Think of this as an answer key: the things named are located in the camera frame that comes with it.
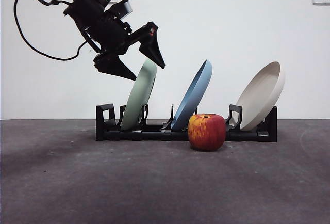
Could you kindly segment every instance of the red apple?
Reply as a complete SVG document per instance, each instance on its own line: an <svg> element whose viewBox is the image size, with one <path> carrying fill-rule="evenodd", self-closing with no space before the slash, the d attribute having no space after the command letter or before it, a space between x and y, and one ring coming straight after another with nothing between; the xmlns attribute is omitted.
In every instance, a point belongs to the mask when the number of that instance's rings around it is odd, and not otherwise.
<svg viewBox="0 0 330 224"><path fill-rule="evenodd" d="M189 142L194 149L215 151L226 139L226 124L222 116L197 114L189 119Z"/></svg>

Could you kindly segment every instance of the concrete floor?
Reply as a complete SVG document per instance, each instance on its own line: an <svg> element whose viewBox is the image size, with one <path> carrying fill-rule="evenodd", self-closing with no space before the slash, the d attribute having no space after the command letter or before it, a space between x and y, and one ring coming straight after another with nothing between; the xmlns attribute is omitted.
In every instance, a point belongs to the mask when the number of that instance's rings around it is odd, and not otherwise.
<svg viewBox="0 0 330 224"><path fill-rule="evenodd" d="M1 223L330 223L330 120L280 120L278 143L212 153L94 129L1 122Z"/></svg>

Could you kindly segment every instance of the plate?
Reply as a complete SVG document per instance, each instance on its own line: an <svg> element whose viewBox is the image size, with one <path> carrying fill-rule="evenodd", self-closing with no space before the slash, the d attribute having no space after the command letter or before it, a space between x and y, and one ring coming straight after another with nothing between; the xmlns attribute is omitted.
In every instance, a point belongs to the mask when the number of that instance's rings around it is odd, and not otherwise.
<svg viewBox="0 0 330 224"><path fill-rule="evenodd" d="M172 130L182 130L187 127L189 118L193 115L198 104L200 103L208 83L210 82L211 76L212 64L209 60L206 60L190 84L179 108L174 115L171 124Z"/></svg>
<svg viewBox="0 0 330 224"><path fill-rule="evenodd" d="M141 117L142 106L147 104L149 101L156 74L156 64L147 59L143 64L129 94L121 123L121 130L130 130L137 126L139 118Z"/></svg>
<svg viewBox="0 0 330 224"><path fill-rule="evenodd" d="M284 71L277 61L268 64L254 76L236 103L243 107L242 131L250 131L264 121L275 106L284 81ZM230 124L235 125L237 120L237 114L233 113Z"/></svg>

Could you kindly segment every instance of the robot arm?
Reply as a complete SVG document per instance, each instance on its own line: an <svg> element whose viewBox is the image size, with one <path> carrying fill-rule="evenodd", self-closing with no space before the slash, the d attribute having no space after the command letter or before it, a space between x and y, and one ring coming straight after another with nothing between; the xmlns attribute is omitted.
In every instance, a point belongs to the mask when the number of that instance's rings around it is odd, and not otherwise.
<svg viewBox="0 0 330 224"><path fill-rule="evenodd" d="M99 53L94 59L95 67L103 73L135 80L135 75L120 61L119 55L125 54L132 44L140 42L140 52L164 68L157 43L158 27L148 22L132 33L130 25L122 21L132 12L129 0L122 0L105 11L110 1L73 0L64 11L74 20L85 40Z"/></svg>

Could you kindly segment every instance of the white wall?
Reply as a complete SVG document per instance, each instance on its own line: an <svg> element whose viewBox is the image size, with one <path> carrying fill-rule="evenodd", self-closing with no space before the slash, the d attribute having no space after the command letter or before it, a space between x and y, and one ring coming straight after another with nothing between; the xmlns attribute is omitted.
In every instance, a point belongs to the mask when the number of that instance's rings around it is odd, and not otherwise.
<svg viewBox="0 0 330 224"><path fill-rule="evenodd" d="M14 0L1 0L1 118L93 119L95 106L124 105L132 81L100 74L95 53L60 62L28 48L14 23ZM330 6L312 0L131 0L133 30L158 26L166 68L150 99L150 118L168 118L205 59L213 64L200 111L227 116L252 77L279 61L286 71L277 103L280 118L330 118ZM18 13L31 43L54 56L76 53L83 42L65 6L20 0ZM145 57L132 46L122 60L137 75Z"/></svg>

